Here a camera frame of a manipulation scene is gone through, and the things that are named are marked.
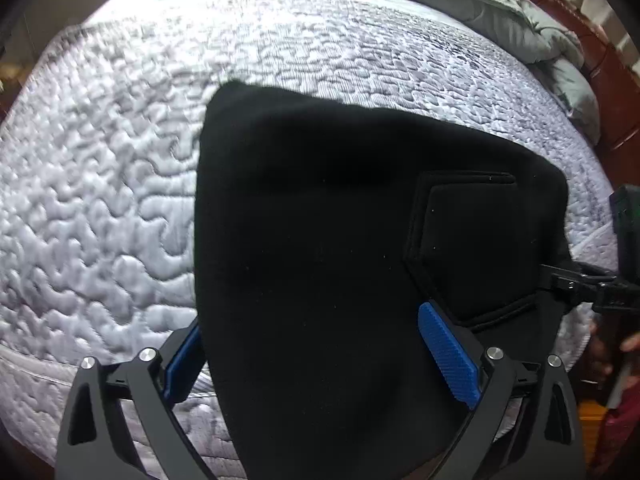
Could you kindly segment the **person's right hand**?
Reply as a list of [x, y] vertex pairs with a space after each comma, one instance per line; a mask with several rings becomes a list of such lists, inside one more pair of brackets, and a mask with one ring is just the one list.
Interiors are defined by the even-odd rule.
[[[610, 347], [600, 338], [600, 325], [590, 323], [590, 339], [582, 354], [582, 371], [580, 378], [587, 382], [602, 384], [613, 371]], [[629, 353], [634, 358], [632, 371], [629, 373], [625, 389], [634, 388], [639, 383], [639, 333], [634, 333], [620, 344], [620, 351]]]

